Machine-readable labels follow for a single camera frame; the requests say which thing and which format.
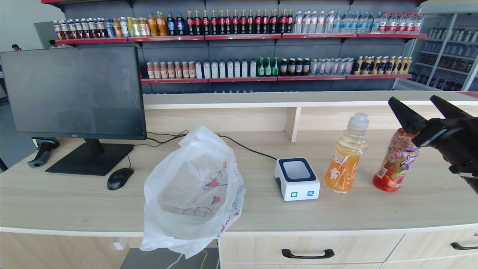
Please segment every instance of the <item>monitor screen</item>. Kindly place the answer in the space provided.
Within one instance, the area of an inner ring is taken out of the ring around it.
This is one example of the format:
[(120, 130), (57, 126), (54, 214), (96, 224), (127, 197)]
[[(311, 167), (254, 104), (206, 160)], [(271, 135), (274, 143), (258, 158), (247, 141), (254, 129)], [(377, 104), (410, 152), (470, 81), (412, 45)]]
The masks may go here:
[(8, 52), (0, 59), (18, 132), (146, 138), (135, 47)]

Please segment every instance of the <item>computer monitor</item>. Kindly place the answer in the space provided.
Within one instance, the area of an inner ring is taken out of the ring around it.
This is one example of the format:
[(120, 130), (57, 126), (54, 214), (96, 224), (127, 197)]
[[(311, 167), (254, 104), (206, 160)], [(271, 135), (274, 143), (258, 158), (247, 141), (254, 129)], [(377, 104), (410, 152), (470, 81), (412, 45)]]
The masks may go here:
[(106, 175), (132, 149), (98, 139), (146, 139), (135, 47), (0, 54), (17, 132), (84, 138), (46, 171)]

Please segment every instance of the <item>white plastic bag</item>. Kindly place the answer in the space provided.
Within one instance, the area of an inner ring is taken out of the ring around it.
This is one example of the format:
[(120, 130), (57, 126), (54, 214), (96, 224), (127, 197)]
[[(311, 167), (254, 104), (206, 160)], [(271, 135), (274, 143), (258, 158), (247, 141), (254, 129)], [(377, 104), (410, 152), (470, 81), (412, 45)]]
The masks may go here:
[(186, 135), (144, 183), (140, 249), (168, 248), (189, 258), (240, 217), (246, 186), (234, 151), (204, 126)]

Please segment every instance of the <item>computer mouse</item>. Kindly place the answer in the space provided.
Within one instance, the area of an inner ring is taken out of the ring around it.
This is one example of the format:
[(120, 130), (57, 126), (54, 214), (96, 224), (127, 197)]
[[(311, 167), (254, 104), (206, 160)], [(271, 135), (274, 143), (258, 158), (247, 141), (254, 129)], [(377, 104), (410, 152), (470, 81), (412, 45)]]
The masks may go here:
[(121, 168), (114, 171), (109, 176), (108, 183), (106, 184), (108, 190), (114, 191), (123, 187), (133, 173), (134, 170), (131, 168)]

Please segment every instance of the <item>red shelf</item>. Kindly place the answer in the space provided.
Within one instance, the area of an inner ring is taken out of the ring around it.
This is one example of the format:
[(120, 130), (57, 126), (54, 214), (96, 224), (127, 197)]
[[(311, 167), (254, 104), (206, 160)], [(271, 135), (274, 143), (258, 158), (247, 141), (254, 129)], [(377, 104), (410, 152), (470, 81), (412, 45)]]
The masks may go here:
[(347, 79), (388, 79), (388, 78), (412, 78), (411, 74), (405, 75), (348, 75)]
[(128, 39), (124, 37), (120, 38), (85, 38), (85, 39), (66, 39), (66, 40), (57, 40), (55, 43), (57, 45), (65, 44), (89, 44), (89, 43), (113, 43), (113, 42), (127, 42)]
[(206, 40), (232, 40), (232, 39), (280, 39), (281, 34), (222, 34), (206, 35)]
[(277, 77), (210, 78), (209, 82), (277, 81)]
[(207, 78), (141, 79), (141, 83), (206, 83)]
[(156, 41), (179, 41), (179, 40), (204, 40), (202, 35), (171, 35), (171, 36), (145, 36), (130, 37), (128, 42), (156, 42)]
[(346, 76), (290, 76), (290, 77), (278, 77), (278, 81), (286, 80), (341, 80), (346, 79)]
[(357, 34), (283, 34), (282, 38), (353, 38)]
[(425, 39), (428, 37), (426, 34), (382, 34), (382, 33), (373, 33), (373, 34), (358, 34), (358, 37), (366, 38), (419, 38)]

